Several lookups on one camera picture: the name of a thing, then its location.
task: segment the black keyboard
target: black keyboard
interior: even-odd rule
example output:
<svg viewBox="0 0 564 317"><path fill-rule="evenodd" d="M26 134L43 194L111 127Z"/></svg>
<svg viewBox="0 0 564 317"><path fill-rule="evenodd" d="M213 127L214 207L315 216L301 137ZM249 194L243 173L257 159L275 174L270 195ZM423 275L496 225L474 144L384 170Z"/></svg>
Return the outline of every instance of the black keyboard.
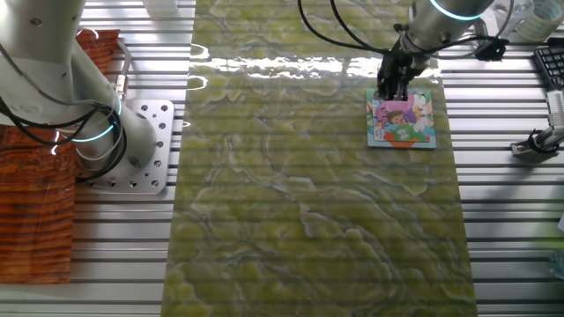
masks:
<svg viewBox="0 0 564 317"><path fill-rule="evenodd" d="M535 51L535 63L546 90L562 89L564 84L564 47L540 48Z"/></svg>

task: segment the cartoon card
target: cartoon card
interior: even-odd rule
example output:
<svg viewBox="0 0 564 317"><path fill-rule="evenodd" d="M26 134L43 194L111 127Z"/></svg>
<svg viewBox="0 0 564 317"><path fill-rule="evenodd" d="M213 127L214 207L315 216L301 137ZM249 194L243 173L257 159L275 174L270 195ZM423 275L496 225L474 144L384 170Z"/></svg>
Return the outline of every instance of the cartoon card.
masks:
<svg viewBox="0 0 564 317"><path fill-rule="evenodd" d="M367 90L368 146L435 149L433 101L429 90L410 90L407 101L381 100Z"/></svg>

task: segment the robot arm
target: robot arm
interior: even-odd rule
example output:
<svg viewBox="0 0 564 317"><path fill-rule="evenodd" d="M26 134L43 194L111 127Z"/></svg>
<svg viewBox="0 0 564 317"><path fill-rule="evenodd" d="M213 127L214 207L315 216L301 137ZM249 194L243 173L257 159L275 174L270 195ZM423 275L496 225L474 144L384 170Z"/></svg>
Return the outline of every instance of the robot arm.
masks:
<svg viewBox="0 0 564 317"><path fill-rule="evenodd" d="M428 66L428 55L406 56L458 40L494 0L414 0L409 24L397 26L400 38L385 55L378 73L378 92L386 100L406 100L407 85ZM501 59L505 48L494 58Z"/></svg>
<svg viewBox="0 0 564 317"><path fill-rule="evenodd" d="M62 125L93 113L81 130L77 123L58 131L76 134L91 178L120 180L149 163L155 131L76 42L84 7L85 0L0 0L0 124Z"/></svg>

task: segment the mounting plate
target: mounting plate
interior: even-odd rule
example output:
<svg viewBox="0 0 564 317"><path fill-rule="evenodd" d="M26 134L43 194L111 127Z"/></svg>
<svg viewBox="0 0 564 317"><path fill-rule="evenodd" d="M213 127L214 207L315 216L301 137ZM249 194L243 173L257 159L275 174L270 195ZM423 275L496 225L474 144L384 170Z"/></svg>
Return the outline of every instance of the mounting plate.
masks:
<svg viewBox="0 0 564 317"><path fill-rule="evenodd" d="M126 179L77 184L77 194L158 194L167 185L174 105L168 100L128 100L127 105L145 116L157 134L155 153L150 163Z"/></svg>

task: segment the green patterned surface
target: green patterned surface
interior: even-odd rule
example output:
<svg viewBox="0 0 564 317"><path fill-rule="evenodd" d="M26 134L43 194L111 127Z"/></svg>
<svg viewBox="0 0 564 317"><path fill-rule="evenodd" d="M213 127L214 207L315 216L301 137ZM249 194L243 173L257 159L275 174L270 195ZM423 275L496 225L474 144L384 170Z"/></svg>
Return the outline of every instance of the green patterned surface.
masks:
<svg viewBox="0 0 564 317"><path fill-rule="evenodd" d="M381 47L407 5L338 2ZM369 149L380 60L294 0L198 0L193 42L163 316L476 315L436 68L438 149Z"/></svg>

